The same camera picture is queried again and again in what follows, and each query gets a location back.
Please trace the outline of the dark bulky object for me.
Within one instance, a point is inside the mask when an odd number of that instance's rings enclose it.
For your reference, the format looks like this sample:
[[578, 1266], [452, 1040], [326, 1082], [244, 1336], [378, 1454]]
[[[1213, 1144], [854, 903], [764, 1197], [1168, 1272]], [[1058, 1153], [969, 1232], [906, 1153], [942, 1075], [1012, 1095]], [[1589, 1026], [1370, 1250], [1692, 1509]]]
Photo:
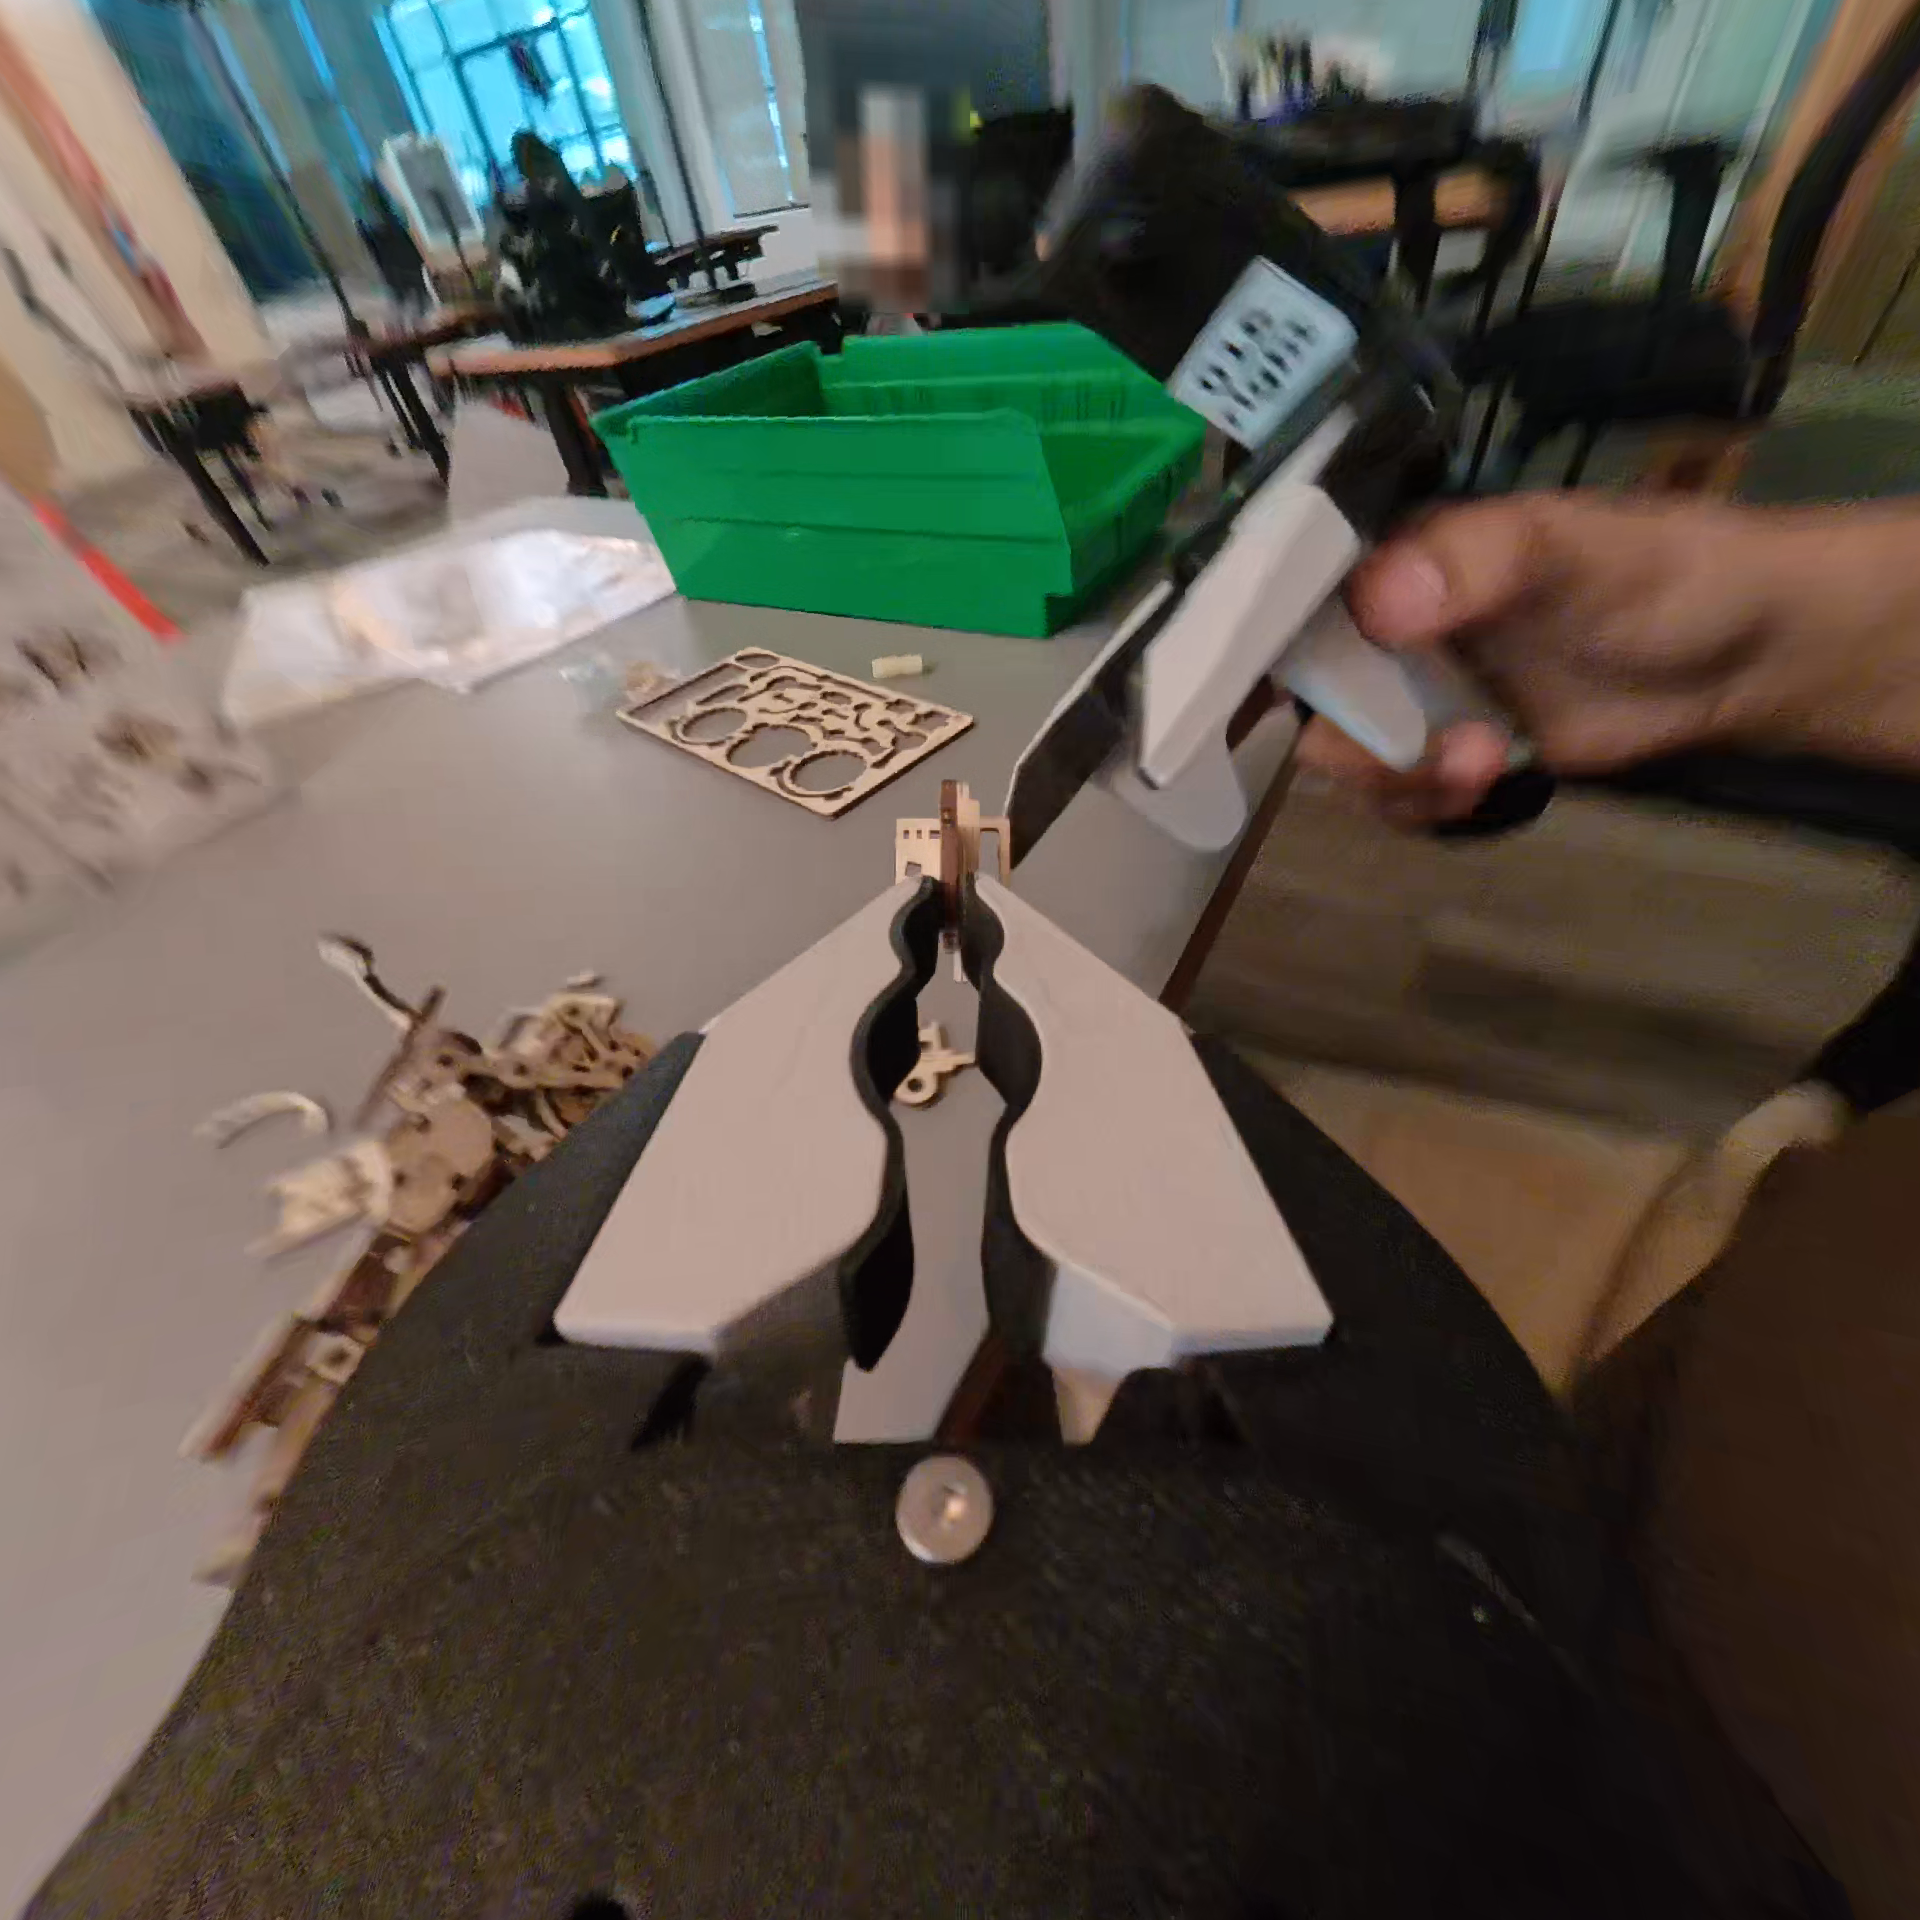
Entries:
[[1241, 272], [1264, 258], [1364, 322], [1354, 263], [1283, 191], [1266, 145], [1158, 85], [1116, 95], [1038, 229], [1040, 301], [1171, 383]]

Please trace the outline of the pile of wooden model parts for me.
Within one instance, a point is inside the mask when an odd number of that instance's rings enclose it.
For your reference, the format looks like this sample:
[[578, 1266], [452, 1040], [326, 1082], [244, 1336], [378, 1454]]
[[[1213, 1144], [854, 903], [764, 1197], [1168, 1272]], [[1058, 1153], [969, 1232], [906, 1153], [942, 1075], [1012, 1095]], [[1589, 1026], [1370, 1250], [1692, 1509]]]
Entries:
[[578, 974], [510, 1010], [480, 1040], [444, 1018], [444, 989], [408, 999], [371, 947], [330, 933], [320, 961], [346, 976], [394, 1032], [394, 1047], [346, 1134], [294, 1091], [250, 1095], [209, 1117], [200, 1139], [226, 1149], [275, 1119], [326, 1141], [268, 1186], [259, 1262], [352, 1237], [347, 1258], [300, 1309], [264, 1329], [222, 1392], [188, 1427], [181, 1456], [219, 1465], [254, 1453], [246, 1491], [195, 1579], [233, 1592], [250, 1568], [302, 1456], [394, 1318], [480, 1214], [657, 1056], [600, 974]]

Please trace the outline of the wooden sheet with round holes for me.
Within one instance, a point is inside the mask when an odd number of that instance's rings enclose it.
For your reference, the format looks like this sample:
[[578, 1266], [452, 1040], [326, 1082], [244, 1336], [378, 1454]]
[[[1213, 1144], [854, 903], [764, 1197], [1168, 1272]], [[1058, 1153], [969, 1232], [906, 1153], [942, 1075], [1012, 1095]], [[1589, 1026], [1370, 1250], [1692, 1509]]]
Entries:
[[901, 683], [744, 649], [614, 710], [614, 721], [816, 819], [835, 821], [972, 731]]

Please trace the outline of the clear plastic bag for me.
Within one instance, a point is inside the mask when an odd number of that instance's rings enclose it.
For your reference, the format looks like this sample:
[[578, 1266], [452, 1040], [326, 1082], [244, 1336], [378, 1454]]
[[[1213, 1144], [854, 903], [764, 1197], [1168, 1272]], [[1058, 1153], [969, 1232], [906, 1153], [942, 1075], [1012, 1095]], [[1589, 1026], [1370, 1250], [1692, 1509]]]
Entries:
[[222, 712], [260, 729], [390, 683], [474, 693], [675, 593], [646, 535], [477, 525], [244, 597]]

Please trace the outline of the black chair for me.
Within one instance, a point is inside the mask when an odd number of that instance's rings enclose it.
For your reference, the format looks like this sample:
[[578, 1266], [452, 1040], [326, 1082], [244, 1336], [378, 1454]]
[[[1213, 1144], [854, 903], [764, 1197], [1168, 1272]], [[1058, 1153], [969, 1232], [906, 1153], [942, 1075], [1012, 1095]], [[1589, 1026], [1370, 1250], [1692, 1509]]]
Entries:
[[1836, 759], [1758, 752], [1677, 752], [1604, 775], [1564, 775], [1638, 801], [1824, 833], [1918, 861], [1918, 775]]

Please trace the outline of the green plastic bin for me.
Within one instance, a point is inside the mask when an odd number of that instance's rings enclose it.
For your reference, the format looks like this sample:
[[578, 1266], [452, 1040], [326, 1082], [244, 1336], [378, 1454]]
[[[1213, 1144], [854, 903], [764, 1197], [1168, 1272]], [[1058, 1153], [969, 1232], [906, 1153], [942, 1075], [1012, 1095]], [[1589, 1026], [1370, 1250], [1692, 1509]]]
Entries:
[[690, 602], [1027, 641], [1133, 575], [1206, 439], [1073, 322], [789, 346], [592, 433]]

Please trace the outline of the person's leg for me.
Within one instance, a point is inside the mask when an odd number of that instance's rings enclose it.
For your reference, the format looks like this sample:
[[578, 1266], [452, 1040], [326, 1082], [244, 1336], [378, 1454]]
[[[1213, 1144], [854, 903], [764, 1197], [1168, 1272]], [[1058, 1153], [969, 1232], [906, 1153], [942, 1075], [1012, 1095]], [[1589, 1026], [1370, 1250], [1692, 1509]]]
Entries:
[[1571, 1407], [1686, 1837], [1742, 1914], [1916, 1917], [1916, 1095], [1795, 1088], [1681, 1166]]

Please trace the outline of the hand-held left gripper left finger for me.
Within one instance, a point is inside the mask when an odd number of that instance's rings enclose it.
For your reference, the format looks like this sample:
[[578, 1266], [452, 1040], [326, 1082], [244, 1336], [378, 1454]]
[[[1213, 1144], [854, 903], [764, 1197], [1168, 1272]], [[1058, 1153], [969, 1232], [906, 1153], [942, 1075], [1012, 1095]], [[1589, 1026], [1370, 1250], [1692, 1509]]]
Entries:
[[894, 1094], [944, 927], [899, 880], [714, 1018], [556, 1311], [573, 1346], [869, 1375], [914, 1287]]

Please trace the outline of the small wooden model part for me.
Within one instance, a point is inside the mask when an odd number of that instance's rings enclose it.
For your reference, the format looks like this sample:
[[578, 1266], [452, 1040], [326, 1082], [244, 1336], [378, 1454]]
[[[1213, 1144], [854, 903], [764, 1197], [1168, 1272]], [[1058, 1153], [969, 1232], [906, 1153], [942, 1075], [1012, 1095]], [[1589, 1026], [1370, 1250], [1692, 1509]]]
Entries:
[[977, 878], [982, 869], [1010, 880], [1014, 835], [1004, 816], [986, 815], [969, 784], [944, 779], [930, 819], [899, 819], [894, 882], [933, 880], [942, 901], [942, 952], [955, 981], [969, 979], [966, 923]]

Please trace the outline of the person's right forearm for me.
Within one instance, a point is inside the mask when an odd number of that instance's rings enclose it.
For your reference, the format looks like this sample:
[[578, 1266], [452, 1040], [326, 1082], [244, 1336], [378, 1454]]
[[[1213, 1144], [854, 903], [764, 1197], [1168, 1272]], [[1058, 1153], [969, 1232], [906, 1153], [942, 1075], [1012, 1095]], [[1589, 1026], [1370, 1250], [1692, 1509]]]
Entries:
[[1918, 514], [1860, 530], [1852, 561], [1852, 725], [1864, 752], [1918, 763]]

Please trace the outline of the wooden background table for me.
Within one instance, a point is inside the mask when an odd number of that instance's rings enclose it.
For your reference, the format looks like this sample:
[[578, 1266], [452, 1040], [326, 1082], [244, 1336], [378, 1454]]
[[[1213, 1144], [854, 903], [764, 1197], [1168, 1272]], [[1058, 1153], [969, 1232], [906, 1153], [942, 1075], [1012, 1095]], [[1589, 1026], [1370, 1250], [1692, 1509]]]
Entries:
[[824, 274], [787, 274], [736, 305], [683, 312], [651, 327], [582, 344], [507, 344], [485, 338], [436, 349], [429, 376], [459, 391], [515, 394], [534, 405], [553, 442], [572, 497], [609, 497], [605, 449], [592, 433], [592, 395], [619, 400], [665, 394], [779, 352], [843, 342], [841, 296]]
[[[1392, 245], [1396, 271], [1421, 312], [1473, 301], [1474, 327], [1486, 330], [1507, 278], [1538, 243], [1545, 215], [1544, 143], [1483, 137], [1461, 163], [1429, 166], [1403, 176], [1297, 186], [1286, 194], [1336, 241], [1355, 247]], [[1452, 237], [1477, 237], [1480, 258], [1467, 271], [1442, 274], [1438, 253]]]

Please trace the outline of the grey desk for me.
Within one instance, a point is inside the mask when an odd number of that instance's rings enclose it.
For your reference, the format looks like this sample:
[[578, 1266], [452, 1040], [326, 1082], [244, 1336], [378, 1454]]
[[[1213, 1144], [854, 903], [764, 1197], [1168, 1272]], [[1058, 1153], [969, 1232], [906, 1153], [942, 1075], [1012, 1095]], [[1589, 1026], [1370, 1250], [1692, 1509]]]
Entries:
[[[117, 887], [5, 968], [5, 1917], [84, 1829], [192, 1673], [226, 1595], [196, 1583], [246, 1488], [179, 1453], [333, 1249], [259, 1261], [293, 1121], [229, 1149], [206, 1117], [298, 1091], [336, 1122], [394, 1037], [325, 968], [369, 944], [404, 998], [489, 1033], [600, 974], [673, 1040], [873, 898], [901, 813], [1019, 751], [1146, 582], [1054, 641], [667, 600], [476, 693], [402, 686], [306, 717], [254, 819]], [[824, 823], [622, 727], [628, 662], [762, 646], [867, 675], [921, 655], [957, 746]]]

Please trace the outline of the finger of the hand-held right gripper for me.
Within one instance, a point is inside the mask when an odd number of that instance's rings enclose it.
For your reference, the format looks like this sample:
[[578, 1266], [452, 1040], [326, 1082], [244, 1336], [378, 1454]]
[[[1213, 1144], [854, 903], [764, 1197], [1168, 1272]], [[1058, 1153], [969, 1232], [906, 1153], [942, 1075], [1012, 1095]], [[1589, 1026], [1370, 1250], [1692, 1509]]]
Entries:
[[1179, 600], [1179, 584], [1158, 579], [1068, 686], [1017, 758], [1001, 808], [1010, 872], [1032, 857], [1046, 831], [1114, 758], [1136, 761], [1141, 659], [1161, 637]]
[[1361, 557], [1316, 486], [1266, 486], [1146, 646], [1133, 690], [1133, 808], [1195, 853], [1229, 849], [1249, 801], [1229, 722]]

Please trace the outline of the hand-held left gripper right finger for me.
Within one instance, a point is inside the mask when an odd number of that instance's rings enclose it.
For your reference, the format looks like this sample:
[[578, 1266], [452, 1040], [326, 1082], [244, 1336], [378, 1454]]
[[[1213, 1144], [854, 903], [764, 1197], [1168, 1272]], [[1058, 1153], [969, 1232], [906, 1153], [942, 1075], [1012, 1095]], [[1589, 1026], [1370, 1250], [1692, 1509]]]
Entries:
[[1084, 1446], [1133, 1377], [1321, 1349], [1336, 1311], [1188, 1026], [1001, 880], [957, 927], [1001, 1099], [957, 1435]]

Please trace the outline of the person's right hand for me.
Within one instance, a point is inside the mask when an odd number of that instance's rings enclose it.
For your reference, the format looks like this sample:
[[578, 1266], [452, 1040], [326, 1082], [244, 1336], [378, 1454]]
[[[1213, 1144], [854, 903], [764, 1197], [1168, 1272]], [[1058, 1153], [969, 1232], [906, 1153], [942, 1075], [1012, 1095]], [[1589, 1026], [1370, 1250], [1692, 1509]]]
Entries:
[[1852, 561], [1882, 519], [1477, 499], [1382, 543], [1348, 582], [1348, 610], [1388, 649], [1466, 665], [1558, 777], [1700, 747], [1902, 767], [1864, 752], [1850, 706]]

